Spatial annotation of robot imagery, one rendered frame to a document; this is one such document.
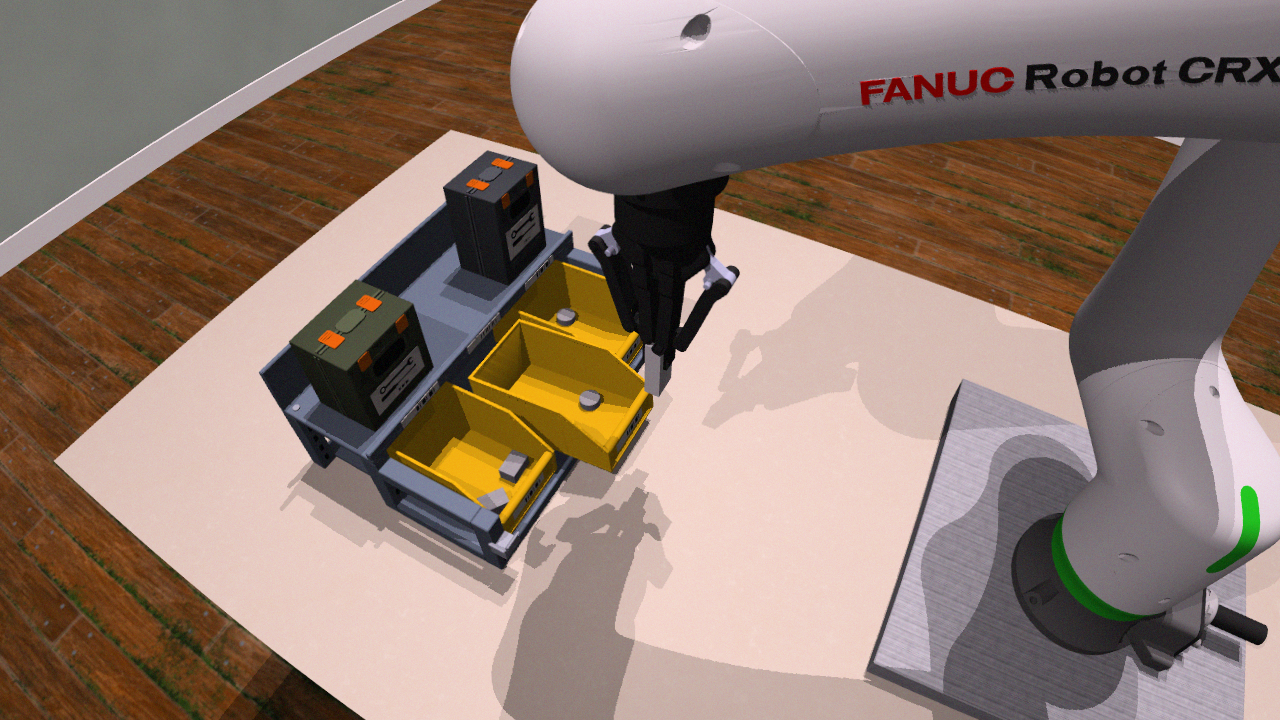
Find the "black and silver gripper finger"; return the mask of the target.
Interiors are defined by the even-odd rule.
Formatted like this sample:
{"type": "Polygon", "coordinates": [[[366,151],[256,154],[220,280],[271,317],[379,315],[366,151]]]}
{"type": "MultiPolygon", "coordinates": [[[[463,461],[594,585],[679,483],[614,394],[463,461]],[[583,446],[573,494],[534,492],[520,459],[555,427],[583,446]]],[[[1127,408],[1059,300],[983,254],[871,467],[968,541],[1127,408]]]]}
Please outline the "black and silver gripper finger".
{"type": "Polygon", "coordinates": [[[616,242],[611,227],[602,225],[596,234],[589,240],[588,247],[602,265],[623,329],[628,333],[635,331],[643,340],[644,391],[652,395],[652,346],[657,338],[659,281],[649,278],[646,247],[637,243],[631,250],[632,268],[616,242]]]}
{"type": "Polygon", "coordinates": [[[710,254],[710,264],[704,268],[704,291],[698,299],[698,302],[692,307],[692,311],[690,313],[684,327],[680,327],[680,319],[686,282],[684,284],[675,284],[678,265],[675,255],[666,254],[664,258],[660,259],[660,275],[658,286],[660,299],[657,319],[657,338],[655,343],[652,346],[652,395],[657,397],[660,396],[671,379],[671,363],[675,360],[676,350],[685,352],[689,348],[689,345],[692,342],[703,322],[707,319],[707,315],[710,313],[710,306],[713,307],[716,301],[730,293],[730,290],[740,275],[737,266],[724,266],[710,252],[708,245],[707,250],[710,254]]]}

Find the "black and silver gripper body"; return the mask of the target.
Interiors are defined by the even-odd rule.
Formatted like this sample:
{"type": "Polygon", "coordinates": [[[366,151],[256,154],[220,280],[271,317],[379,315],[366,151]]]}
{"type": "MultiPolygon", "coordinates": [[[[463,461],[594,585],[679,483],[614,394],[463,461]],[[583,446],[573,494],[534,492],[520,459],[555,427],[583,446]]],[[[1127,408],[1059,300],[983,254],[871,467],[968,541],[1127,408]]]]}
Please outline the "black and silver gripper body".
{"type": "Polygon", "coordinates": [[[716,256],[710,236],[714,206],[716,199],[712,199],[694,208],[657,210],[640,208],[614,195],[612,234],[630,263],[631,250],[637,243],[646,246],[649,278],[659,281],[660,259],[666,254],[675,255],[678,261],[675,284],[684,284],[710,264],[707,245],[716,256]]]}

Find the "grey low shelf rack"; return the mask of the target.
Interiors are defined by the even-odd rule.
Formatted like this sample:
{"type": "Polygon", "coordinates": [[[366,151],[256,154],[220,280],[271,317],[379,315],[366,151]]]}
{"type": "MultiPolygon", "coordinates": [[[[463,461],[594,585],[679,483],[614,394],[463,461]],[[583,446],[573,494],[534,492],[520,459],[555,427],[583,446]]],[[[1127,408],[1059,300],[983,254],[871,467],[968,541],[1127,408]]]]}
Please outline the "grey low shelf rack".
{"type": "Polygon", "coordinates": [[[372,478],[387,506],[500,570],[579,459],[556,450],[550,480],[511,534],[497,512],[396,461],[387,448],[445,380],[474,393],[468,375],[498,345],[493,328],[554,260],[604,275],[593,252],[573,249],[573,231],[545,228],[545,237],[515,281],[492,281],[460,266],[443,202],[357,279],[413,304],[433,359],[433,369],[376,432],[320,402],[291,343],[259,372],[314,462],[324,469],[334,457],[349,462],[372,478]]]}

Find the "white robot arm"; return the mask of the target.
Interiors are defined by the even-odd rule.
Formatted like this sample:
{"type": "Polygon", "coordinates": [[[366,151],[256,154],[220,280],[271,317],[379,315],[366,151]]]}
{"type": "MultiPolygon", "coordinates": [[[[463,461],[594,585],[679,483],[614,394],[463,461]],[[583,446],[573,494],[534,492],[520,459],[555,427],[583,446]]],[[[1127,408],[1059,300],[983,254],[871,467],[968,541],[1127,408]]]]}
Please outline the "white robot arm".
{"type": "Polygon", "coordinates": [[[1280,241],[1280,0],[538,0],[509,85],[550,167],[658,210],[847,152],[1184,138],[1073,319],[1097,473],[1012,587],[1055,644],[1158,673],[1208,625],[1265,642],[1206,587],[1280,539],[1280,456],[1221,350],[1280,241]]]}

